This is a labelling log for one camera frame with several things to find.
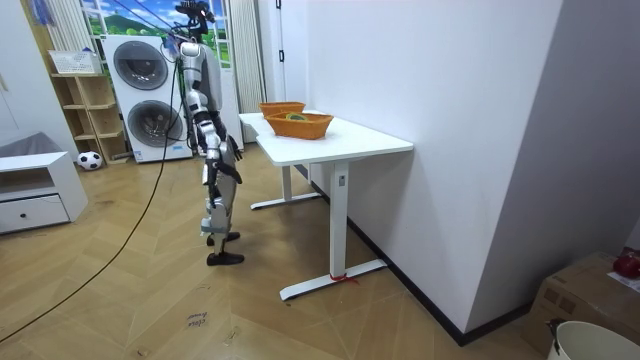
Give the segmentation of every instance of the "wooden floor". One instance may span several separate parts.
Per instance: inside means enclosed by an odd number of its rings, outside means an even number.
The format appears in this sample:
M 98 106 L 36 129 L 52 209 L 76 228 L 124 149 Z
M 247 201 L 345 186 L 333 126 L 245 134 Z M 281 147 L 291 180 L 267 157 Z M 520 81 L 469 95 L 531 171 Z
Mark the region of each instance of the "wooden floor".
M 508 325 L 458 348 L 385 269 L 283 303 L 285 286 L 328 271 L 322 200 L 250 211 L 279 197 L 279 170 L 249 146 L 239 164 L 228 250 L 246 261 L 208 267 L 200 237 L 201 162 L 169 162 L 131 241 L 87 287 L 0 344 L 0 359 L 539 359 Z M 96 273 L 125 241 L 158 164 L 81 173 L 89 206 L 74 224 L 0 237 L 0 338 Z M 310 190 L 294 174 L 294 192 Z M 348 266 L 374 256 L 348 234 Z

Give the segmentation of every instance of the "white wall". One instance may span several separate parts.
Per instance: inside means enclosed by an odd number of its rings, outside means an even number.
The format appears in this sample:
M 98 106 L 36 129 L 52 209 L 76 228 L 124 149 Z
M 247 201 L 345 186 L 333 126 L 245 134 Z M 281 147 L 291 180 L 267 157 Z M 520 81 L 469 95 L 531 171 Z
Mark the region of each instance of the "white wall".
M 640 3 L 566 0 L 468 329 L 543 278 L 619 254 L 640 215 Z
M 236 96 L 236 83 L 232 69 L 220 69 L 220 85 L 222 87 L 222 108 L 220 119 L 227 131 L 238 143 L 238 148 L 244 150 L 244 137 L 242 124 L 238 117 L 238 97 Z
M 281 43 L 279 10 L 275 7 L 275 0 L 256 1 L 267 101 L 283 101 L 283 69 L 278 59 Z
M 0 132 L 18 130 L 18 124 L 9 110 L 9 106 L 4 101 L 4 96 L 0 93 Z
M 75 159 L 76 144 L 28 21 L 20 1 L 3 3 L 0 32 L 11 36 L 0 37 L 2 97 L 19 130 L 44 132 Z
M 631 235 L 629 235 L 629 239 L 627 239 L 626 246 L 640 250 L 640 220 L 638 220 L 633 231 L 631 231 Z
M 315 108 L 415 144 L 352 164 L 349 216 L 463 331 L 560 6 L 309 3 Z
M 287 101 L 311 105 L 308 97 L 308 25 L 309 0 L 282 0 L 282 49 L 284 92 Z

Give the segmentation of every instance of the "window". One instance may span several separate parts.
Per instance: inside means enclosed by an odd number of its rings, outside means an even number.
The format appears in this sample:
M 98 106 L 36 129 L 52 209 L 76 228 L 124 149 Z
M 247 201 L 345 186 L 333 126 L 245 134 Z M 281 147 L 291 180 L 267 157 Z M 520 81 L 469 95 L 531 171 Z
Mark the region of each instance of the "window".
M 186 23 L 187 17 L 178 13 L 175 6 L 177 0 L 119 0 L 131 11 L 113 0 L 79 0 L 85 15 L 89 34 L 95 48 L 102 54 L 100 46 L 101 34 L 153 35 L 164 36 L 169 25 L 176 22 Z M 227 1 L 209 0 L 215 15 L 215 24 L 209 25 L 209 34 L 202 36 L 202 41 L 213 49 L 220 67 L 231 68 L 233 62 L 229 39 L 229 17 Z

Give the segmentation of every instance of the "washing machine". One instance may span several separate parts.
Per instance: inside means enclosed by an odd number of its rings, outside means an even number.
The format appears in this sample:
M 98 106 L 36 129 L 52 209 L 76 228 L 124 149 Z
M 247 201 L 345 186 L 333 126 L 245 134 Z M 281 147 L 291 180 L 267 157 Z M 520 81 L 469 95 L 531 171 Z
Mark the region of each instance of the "washing machine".
M 105 35 L 102 47 L 136 161 L 162 160 L 167 131 L 166 159 L 193 156 L 187 146 L 178 74 L 162 39 Z

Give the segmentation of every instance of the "humanoid robot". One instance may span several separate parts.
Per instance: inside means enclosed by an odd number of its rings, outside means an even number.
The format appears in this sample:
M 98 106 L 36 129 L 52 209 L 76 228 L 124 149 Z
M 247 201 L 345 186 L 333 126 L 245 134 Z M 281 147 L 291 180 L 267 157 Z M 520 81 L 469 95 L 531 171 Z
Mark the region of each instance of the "humanoid robot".
M 207 245 L 215 251 L 207 257 L 207 265 L 233 265 L 244 261 L 244 256 L 226 252 L 227 241 L 240 237 L 231 232 L 231 214 L 236 185 L 242 183 L 235 169 L 235 161 L 242 159 L 234 139 L 220 119 L 222 90 L 220 67 L 211 48 L 202 43 L 208 33 L 207 21 L 213 14 L 205 2 L 182 1 L 176 10 L 189 16 L 186 26 L 189 41 L 180 44 L 180 59 L 184 76 L 184 105 L 198 129 L 198 145 L 205 152 L 202 184 L 208 188 L 205 208 L 209 216 L 200 224 L 203 233 L 210 233 Z

